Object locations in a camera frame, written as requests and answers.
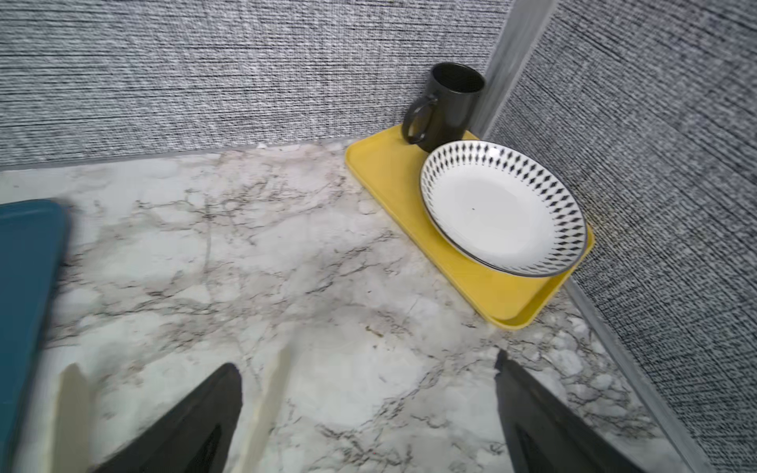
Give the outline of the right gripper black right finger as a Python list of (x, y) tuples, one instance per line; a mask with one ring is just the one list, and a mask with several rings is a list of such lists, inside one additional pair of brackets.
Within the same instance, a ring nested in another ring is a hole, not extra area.
[(498, 413), (516, 472), (639, 472), (506, 351), (497, 354)]

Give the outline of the metal tongs with silicone tips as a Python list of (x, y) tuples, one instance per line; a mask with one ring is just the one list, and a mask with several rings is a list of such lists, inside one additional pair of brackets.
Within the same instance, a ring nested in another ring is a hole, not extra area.
[[(246, 445), (236, 465), (238, 472), (254, 472), (262, 459), (270, 433), (279, 415), (295, 359), (295, 348), (282, 348), (269, 384), (254, 417)], [(76, 364), (60, 376), (52, 414), (53, 427), (45, 451), (45, 472), (90, 472), (90, 392)]]

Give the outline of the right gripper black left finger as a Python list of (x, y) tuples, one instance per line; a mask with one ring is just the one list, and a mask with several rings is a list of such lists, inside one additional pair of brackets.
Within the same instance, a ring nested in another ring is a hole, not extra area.
[(242, 377), (227, 363), (98, 472), (221, 472), (242, 411)]

